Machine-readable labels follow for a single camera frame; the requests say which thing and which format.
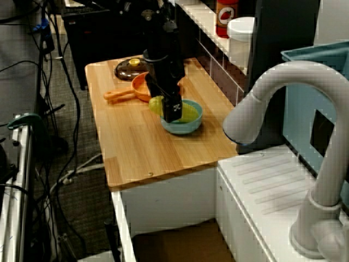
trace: faucet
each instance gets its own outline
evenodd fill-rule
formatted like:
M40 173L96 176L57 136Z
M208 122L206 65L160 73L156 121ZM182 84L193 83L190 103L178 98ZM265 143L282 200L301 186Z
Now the faucet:
M349 261L349 223L339 221L340 192L349 166L349 81L320 63L292 61L263 73L248 95L223 122L225 134L237 144L254 142L273 94L289 84L310 85L333 103L337 119L315 185L308 191L295 223L290 243L307 258Z

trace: orange frying pan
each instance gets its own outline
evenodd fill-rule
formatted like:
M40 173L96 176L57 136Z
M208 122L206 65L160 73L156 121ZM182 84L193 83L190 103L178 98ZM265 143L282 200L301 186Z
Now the orange frying pan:
M137 97L139 100L142 100L144 102L149 102L149 100L152 97L150 95L147 83L145 81L146 74L148 74L148 72L145 72L136 76L132 80L130 87L117 88L115 90L105 92L104 99L107 100L108 102L111 102L112 100L126 96L127 94L134 94L135 97Z

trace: white sink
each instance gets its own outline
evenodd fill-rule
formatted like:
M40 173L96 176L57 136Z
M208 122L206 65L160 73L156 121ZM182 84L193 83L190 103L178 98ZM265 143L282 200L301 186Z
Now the white sink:
M221 160L218 171L238 203L240 210L233 212L243 214L269 261L326 261L300 255L289 241L290 227L315 180L287 146ZM343 212L340 220L348 220ZM249 248L258 252L257 246Z

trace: white lid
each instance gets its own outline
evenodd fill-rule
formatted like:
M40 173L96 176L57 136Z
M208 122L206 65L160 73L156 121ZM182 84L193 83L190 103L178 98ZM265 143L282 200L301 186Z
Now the white lid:
M254 17L240 17L228 23L227 33L232 39L249 42L253 33Z

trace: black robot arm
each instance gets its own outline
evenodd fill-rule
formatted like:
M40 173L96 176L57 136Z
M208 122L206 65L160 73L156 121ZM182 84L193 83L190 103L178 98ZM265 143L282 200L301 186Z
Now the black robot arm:
M141 15L140 25L148 41L143 58L149 74L147 85L152 97L163 96L163 114L166 122L182 117L182 97L178 82L185 76L180 55L178 28L171 19L168 0L76 0L89 7L103 7L116 15Z

